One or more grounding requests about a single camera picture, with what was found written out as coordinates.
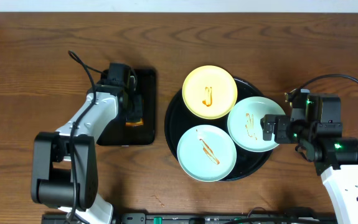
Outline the light green plate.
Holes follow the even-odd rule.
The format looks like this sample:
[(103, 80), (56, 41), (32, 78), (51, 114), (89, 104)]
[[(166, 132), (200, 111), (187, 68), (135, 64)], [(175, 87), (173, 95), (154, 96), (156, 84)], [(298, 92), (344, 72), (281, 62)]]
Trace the light green plate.
[(274, 140), (265, 141), (260, 121), (266, 114), (285, 115), (275, 101), (252, 96), (239, 101), (230, 111), (227, 129), (234, 143), (250, 152), (266, 152), (278, 146)]

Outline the light blue front plate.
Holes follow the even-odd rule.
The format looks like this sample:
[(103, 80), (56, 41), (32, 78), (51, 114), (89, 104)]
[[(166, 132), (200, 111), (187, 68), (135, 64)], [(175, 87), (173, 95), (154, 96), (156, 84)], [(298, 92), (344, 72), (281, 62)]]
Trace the light blue front plate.
[(203, 124), (188, 129), (181, 136), (177, 145), (177, 159), (184, 172), (193, 179), (216, 182), (233, 170), (237, 150), (225, 131)]

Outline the orange green sponge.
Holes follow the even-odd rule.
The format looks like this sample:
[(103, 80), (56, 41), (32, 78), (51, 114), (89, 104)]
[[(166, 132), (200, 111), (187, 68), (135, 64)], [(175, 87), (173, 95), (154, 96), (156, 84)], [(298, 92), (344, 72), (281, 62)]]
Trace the orange green sponge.
[(136, 127), (136, 126), (142, 126), (144, 124), (143, 118), (141, 118), (140, 120), (134, 122), (126, 122), (125, 126), (129, 126), (129, 127)]

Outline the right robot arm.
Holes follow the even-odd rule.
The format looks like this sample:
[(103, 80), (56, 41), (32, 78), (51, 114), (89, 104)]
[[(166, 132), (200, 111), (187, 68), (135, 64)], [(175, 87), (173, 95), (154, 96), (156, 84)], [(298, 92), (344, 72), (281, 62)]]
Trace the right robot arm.
[(266, 114), (263, 140), (294, 144), (315, 166), (334, 207), (338, 223), (358, 223), (358, 140), (342, 137), (340, 113), (304, 118)]

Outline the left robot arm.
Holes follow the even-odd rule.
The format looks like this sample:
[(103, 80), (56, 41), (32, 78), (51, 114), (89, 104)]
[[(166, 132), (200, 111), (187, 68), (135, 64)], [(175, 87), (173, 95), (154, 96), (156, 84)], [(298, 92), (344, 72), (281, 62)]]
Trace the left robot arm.
[(67, 223), (111, 223), (113, 206), (98, 194), (95, 146), (111, 121), (142, 105), (138, 90), (99, 85), (65, 125), (40, 132), (34, 140), (32, 200), (66, 212)]

